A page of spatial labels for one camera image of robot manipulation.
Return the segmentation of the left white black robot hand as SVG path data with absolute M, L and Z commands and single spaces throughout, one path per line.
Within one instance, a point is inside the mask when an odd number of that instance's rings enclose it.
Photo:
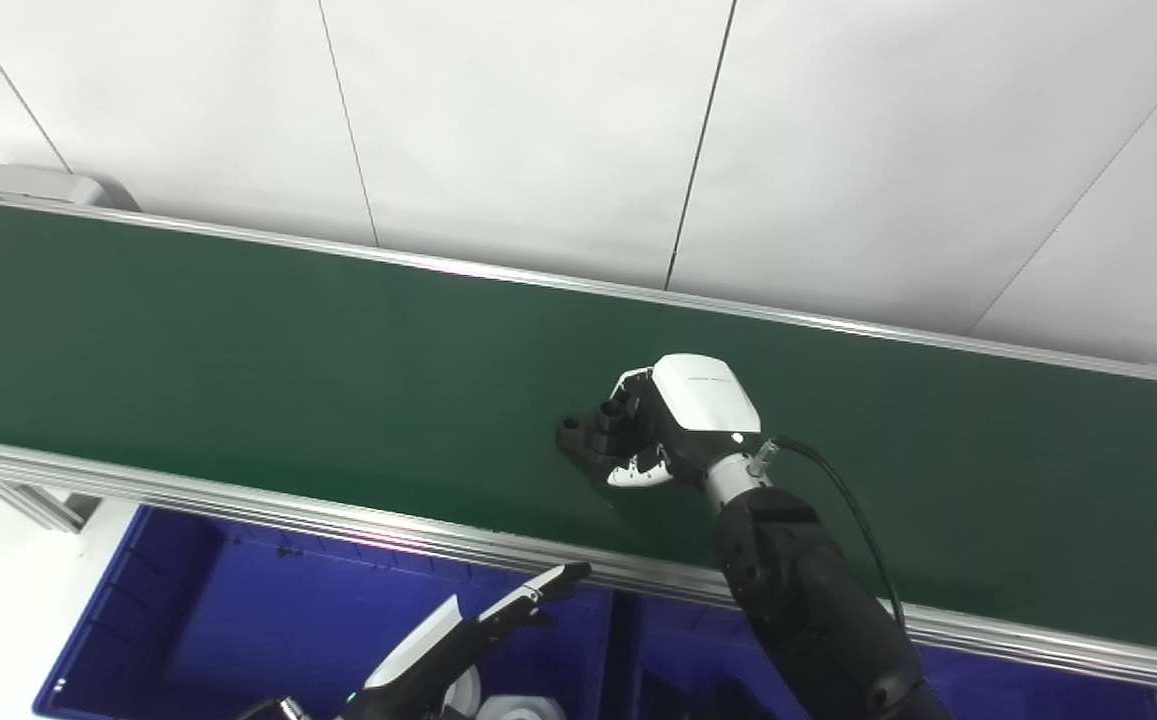
M 477 719 L 486 706 L 477 669 L 482 655 L 523 626 L 555 626 L 546 603 L 569 600 L 592 573 L 563 563 L 518 585 L 467 618 L 451 594 L 369 674 L 337 712 L 340 719 Z

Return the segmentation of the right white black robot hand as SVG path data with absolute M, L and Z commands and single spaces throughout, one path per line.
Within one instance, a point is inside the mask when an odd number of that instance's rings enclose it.
M 606 486 L 648 488 L 677 480 L 701 488 L 715 504 L 756 486 L 738 480 L 724 488 L 718 478 L 747 460 L 762 432 L 746 389 L 718 357 L 659 357 L 624 372 L 609 398 L 628 416 L 632 441 L 611 461 Z

